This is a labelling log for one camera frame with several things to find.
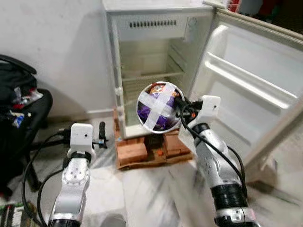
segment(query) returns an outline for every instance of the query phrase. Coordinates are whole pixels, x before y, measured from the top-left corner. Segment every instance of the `freezer compartment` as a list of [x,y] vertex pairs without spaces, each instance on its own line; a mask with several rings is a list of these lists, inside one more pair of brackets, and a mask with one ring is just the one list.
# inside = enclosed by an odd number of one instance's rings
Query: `freezer compartment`
[[165,15],[121,15],[116,16],[119,40],[146,40],[183,37],[187,16]]

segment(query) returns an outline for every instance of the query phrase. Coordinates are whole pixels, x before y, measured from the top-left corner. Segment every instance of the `purple snack package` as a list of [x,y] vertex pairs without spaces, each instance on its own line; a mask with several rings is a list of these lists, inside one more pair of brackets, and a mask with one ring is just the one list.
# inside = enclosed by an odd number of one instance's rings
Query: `purple snack package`
[[[154,98],[158,98],[160,93],[163,91],[165,84],[153,84],[149,90],[146,90],[150,96]],[[175,97],[179,96],[179,92],[175,90],[172,94],[171,97],[169,98],[169,101],[166,103],[166,105],[173,107],[174,106],[174,100]],[[138,104],[138,109],[137,113],[140,119],[145,123],[149,114],[150,114],[151,109],[147,107],[146,105],[142,104],[139,102]],[[170,129],[174,124],[177,122],[175,119],[175,114],[171,114],[170,116],[163,116],[160,115],[158,118],[158,121],[155,125],[155,127],[152,129],[154,131],[164,131]]]

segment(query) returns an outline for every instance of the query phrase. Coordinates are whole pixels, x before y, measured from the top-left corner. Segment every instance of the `door shelf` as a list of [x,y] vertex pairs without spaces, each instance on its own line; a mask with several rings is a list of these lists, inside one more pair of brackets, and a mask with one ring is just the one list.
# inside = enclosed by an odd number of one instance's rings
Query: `door shelf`
[[205,66],[217,75],[280,109],[287,109],[297,99],[294,94],[210,52],[207,53]]

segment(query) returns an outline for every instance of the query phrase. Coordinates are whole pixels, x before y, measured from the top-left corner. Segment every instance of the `white wall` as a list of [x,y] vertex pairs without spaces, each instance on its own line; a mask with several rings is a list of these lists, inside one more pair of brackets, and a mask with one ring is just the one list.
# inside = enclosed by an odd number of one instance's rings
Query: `white wall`
[[51,116],[114,107],[101,0],[1,0],[0,53],[37,69],[52,92]]

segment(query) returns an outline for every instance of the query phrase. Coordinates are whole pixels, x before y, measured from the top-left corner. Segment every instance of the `vent grille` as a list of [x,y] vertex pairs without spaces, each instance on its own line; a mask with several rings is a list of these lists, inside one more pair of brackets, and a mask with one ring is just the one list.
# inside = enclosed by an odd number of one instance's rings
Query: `vent grille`
[[129,22],[130,28],[149,28],[149,27],[164,27],[176,26],[176,20],[148,20],[148,21],[133,21]]

